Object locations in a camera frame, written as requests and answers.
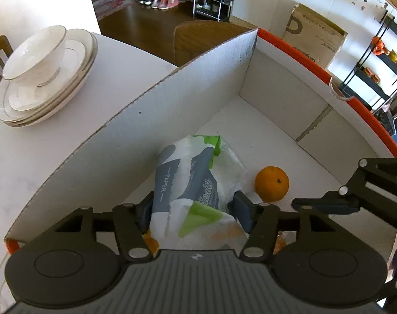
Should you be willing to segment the orange tangerine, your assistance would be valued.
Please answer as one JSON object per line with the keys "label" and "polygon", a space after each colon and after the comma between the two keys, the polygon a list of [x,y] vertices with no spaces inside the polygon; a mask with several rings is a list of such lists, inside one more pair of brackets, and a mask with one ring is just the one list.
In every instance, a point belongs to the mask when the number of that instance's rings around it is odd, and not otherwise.
{"label": "orange tangerine", "polygon": [[289,190],[288,176],[279,167],[267,166],[257,173],[254,190],[265,203],[281,201]]}

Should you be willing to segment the red cardboard box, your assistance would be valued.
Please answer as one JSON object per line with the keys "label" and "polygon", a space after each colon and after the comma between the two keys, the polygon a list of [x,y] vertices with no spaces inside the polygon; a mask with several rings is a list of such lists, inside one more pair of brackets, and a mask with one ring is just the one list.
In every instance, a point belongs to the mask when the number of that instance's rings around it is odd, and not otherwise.
{"label": "red cardboard box", "polygon": [[397,144],[332,77],[262,29],[243,33],[163,75],[129,47],[99,43],[94,70],[57,114],[4,128],[3,177],[16,206],[7,245],[28,242],[76,208],[108,211],[133,200],[159,152],[187,135],[219,135],[252,189],[267,165],[283,169],[296,197],[345,184],[363,158],[397,158]]}

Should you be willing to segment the stacked white plates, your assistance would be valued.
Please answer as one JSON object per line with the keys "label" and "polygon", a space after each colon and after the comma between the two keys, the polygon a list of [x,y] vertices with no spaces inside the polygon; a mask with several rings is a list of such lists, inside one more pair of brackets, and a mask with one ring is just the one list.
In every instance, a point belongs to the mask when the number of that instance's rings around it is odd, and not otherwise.
{"label": "stacked white plates", "polygon": [[50,118],[81,89],[97,53],[96,37],[84,29],[37,31],[2,68],[0,121],[25,127]]}

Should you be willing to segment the pink slippers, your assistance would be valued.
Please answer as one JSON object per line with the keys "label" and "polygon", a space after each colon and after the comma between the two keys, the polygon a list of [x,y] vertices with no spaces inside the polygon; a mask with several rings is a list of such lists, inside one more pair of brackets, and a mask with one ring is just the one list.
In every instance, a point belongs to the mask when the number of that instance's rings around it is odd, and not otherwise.
{"label": "pink slippers", "polygon": [[151,7],[153,9],[167,10],[179,5],[179,0],[154,0]]}

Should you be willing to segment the black shoe rack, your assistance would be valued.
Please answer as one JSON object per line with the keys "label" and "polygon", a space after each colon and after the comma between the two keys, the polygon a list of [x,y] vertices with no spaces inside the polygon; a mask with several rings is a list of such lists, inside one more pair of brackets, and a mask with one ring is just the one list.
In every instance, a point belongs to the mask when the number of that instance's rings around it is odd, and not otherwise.
{"label": "black shoe rack", "polygon": [[192,0],[193,17],[229,22],[233,0]]}

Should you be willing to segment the white ceramic bowl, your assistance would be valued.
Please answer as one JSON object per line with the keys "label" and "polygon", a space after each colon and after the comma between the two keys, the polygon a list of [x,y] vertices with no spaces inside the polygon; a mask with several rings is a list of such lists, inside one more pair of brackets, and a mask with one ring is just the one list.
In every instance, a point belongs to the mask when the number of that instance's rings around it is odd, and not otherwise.
{"label": "white ceramic bowl", "polygon": [[3,68],[3,79],[38,87],[53,80],[64,57],[66,35],[64,26],[37,31],[10,55]]}

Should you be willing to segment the white green tissue pack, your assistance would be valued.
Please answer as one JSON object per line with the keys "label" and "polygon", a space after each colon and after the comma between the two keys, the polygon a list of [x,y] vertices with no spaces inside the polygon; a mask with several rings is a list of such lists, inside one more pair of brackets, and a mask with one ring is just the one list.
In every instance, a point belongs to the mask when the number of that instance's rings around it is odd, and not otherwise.
{"label": "white green tissue pack", "polygon": [[152,216],[143,238],[160,250],[240,252],[247,234],[228,204],[246,170],[219,135],[189,135],[166,146],[155,170]]}

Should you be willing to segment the brown cardboard box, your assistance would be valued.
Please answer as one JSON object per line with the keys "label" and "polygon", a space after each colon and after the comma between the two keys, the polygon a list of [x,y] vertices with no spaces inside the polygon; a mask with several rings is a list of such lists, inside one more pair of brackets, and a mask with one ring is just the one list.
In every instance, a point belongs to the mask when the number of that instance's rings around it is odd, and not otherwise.
{"label": "brown cardboard box", "polygon": [[348,33],[303,4],[293,7],[282,40],[327,69],[342,48]]}

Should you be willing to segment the black metal rack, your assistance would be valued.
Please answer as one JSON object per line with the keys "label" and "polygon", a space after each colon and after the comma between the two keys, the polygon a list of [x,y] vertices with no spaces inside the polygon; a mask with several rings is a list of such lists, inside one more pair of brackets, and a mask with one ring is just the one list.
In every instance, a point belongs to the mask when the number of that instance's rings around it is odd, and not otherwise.
{"label": "black metal rack", "polygon": [[385,12],[378,31],[339,86],[345,97],[358,99],[390,135],[396,135],[391,104],[397,95],[397,22]]}

